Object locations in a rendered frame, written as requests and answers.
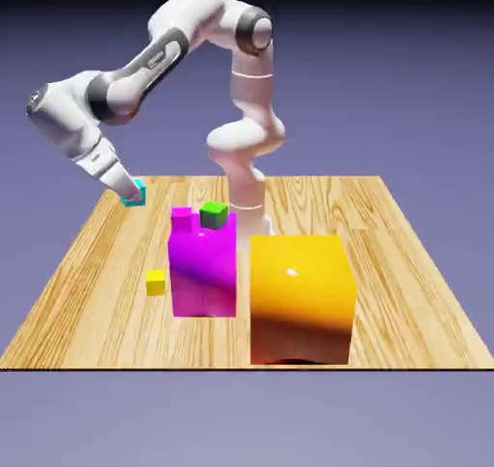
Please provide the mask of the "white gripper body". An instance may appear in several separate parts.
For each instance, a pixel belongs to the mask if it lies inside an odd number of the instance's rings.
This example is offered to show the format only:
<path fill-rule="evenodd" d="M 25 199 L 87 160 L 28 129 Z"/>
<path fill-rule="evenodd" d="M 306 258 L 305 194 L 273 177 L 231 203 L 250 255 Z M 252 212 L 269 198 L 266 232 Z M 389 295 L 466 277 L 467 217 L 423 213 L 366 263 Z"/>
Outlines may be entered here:
<path fill-rule="evenodd" d="M 133 177 L 120 161 L 113 163 L 101 176 L 101 182 L 116 192 L 121 199 L 132 200 L 139 197 L 139 189 Z"/>

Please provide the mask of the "small cyan cube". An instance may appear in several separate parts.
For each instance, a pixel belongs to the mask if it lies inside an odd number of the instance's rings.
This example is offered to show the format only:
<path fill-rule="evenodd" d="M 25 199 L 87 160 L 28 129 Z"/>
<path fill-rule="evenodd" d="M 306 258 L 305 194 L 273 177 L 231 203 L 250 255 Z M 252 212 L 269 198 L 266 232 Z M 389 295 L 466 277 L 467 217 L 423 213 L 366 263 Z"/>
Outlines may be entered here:
<path fill-rule="evenodd" d="M 132 200 L 121 199 L 124 206 L 144 206 L 146 204 L 147 186 L 142 179 L 134 178 L 135 185 L 139 189 L 139 197 Z"/>

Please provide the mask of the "small magenta cube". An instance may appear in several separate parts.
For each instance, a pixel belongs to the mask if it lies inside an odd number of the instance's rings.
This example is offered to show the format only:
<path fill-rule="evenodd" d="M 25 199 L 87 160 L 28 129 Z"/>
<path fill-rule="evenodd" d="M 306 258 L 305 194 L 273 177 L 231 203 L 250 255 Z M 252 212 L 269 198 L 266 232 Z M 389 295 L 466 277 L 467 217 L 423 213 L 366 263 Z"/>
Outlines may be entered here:
<path fill-rule="evenodd" d="M 171 232 L 187 234 L 192 231 L 193 211 L 191 207 L 173 207 L 171 211 Z"/>

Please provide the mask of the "small green cube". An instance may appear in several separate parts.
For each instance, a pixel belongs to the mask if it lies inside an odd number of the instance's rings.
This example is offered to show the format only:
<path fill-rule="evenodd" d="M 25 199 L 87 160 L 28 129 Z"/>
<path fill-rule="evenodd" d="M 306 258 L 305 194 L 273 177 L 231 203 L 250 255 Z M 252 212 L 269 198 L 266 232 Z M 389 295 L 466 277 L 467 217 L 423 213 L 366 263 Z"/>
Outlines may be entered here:
<path fill-rule="evenodd" d="M 208 201 L 200 208 L 200 222 L 202 229 L 221 229 L 228 222 L 228 205 Z"/>

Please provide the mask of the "small yellow cube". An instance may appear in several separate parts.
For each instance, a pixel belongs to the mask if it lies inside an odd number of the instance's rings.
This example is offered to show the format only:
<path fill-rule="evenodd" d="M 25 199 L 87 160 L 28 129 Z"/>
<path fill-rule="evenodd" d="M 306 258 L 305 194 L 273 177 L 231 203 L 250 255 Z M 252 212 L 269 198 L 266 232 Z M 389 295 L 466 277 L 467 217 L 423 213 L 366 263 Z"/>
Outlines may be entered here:
<path fill-rule="evenodd" d="M 164 270 L 147 271 L 146 292 L 149 297 L 163 295 L 166 292 Z"/>

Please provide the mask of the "large magenta box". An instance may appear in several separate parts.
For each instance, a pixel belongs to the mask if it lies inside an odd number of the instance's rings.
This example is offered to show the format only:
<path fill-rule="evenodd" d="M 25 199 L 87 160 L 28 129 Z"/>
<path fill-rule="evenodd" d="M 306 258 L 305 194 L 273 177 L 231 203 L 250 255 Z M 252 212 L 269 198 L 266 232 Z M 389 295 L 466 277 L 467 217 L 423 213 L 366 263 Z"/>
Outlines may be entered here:
<path fill-rule="evenodd" d="M 170 232 L 168 259 L 175 317 L 236 316 L 235 214 L 208 230 L 193 211 L 190 233 Z"/>

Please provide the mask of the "large orange box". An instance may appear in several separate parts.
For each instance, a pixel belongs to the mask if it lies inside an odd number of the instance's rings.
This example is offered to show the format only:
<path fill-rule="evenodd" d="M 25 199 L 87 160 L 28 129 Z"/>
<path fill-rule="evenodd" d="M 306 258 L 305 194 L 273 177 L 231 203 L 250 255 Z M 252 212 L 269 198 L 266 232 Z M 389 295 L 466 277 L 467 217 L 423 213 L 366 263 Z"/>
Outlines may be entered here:
<path fill-rule="evenodd" d="M 357 286 L 337 235 L 256 235 L 251 363 L 345 365 Z"/>

